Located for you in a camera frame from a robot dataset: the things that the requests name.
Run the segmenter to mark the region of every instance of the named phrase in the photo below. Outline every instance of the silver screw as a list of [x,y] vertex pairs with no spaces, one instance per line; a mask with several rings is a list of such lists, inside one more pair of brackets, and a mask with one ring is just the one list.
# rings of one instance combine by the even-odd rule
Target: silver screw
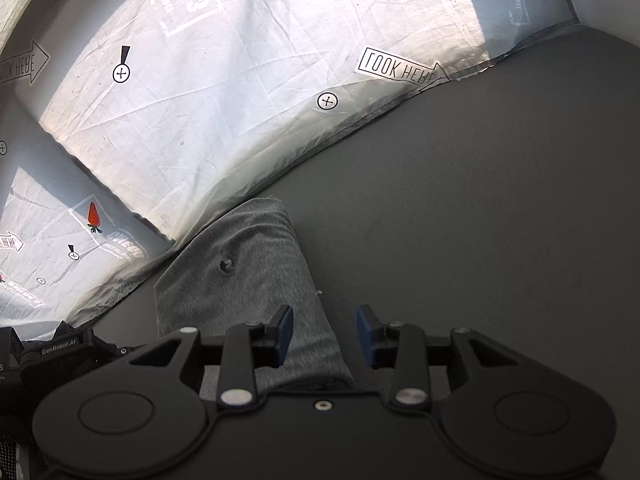
[[316,402],[314,404],[314,406],[316,407],[316,410],[318,410],[319,412],[327,412],[334,405],[331,402],[329,402],[328,400],[318,400],[318,402]]
[[396,400],[400,402],[400,404],[407,404],[408,406],[422,404],[427,400],[427,397],[427,392],[420,388],[403,388],[396,392]]
[[254,396],[249,390],[233,388],[222,392],[220,399],[229,406],[244,406],[254,400]]

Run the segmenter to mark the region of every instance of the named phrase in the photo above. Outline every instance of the look here arrow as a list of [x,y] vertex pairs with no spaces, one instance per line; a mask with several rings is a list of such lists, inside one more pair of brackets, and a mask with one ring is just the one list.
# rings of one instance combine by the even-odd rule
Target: look here arrow
[[15,249],[15,252],[19,253],[24,242],[18,238],[17,234],[7,232],[6,235],[0,235],[0,249]]
[[31,50],[0,59],[0,84],[27,76],[29,84],[32,84],[48,60],[49,56],[44,50],[35,41],[31,41]]

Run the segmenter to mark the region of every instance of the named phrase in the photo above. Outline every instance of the circle with cross symbol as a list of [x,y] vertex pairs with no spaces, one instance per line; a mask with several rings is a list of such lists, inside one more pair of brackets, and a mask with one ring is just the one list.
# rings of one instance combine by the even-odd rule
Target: circle with cross symbol
[[338,96],[332,92],[325,92],[318,97],[318,107],[322,110],[331,110],[337,107]]
[[116,83],[124,83],[129,79],[129,67],[125,64],[120,64],[113,69],[113,80]]

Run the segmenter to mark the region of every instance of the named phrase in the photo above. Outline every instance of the gray cloth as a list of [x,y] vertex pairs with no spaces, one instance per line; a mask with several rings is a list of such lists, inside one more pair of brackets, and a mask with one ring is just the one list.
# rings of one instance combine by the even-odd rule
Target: gray cloth
[[[254,198],[196,236],[156,283],[158,335],[183,326],[203,336],[232,325],[267,322],[281,304],[293,308],[293,337],[280,368],[258,368],[268,388],[339,390],[353,384],[322,309],[284,204]],[[206,367],[200,397],[215,399],[219,367]]]

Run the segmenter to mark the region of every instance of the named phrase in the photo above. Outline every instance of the dark gray surface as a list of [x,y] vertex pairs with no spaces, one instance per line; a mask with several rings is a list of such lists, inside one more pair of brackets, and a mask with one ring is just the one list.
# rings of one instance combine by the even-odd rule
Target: dark gray surface
[[[359,385],[388,373],[364,367],[357,304],[434,335],[471,326],[600,392],[618,417],[603,471],[640,478],[639,82],[636,47],[556,38],[405,102],[260,193],[286,204]],[[152,302],[146,283],[97,333],[146,342]]]

